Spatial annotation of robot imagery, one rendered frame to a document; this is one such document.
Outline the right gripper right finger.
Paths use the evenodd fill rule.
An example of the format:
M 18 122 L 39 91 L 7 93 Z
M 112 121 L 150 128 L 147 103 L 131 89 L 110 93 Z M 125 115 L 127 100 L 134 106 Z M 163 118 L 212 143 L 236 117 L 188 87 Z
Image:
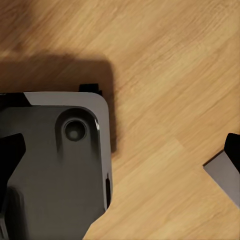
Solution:
M 240 173 L 240 135 L 229 133 L 225 141 L 224 150 Z

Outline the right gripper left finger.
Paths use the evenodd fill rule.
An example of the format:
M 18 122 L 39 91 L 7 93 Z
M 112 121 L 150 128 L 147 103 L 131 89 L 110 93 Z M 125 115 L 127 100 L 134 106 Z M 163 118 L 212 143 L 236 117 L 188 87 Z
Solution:
M 21 133 L 0 138 L 0 193 L 26 152 Z

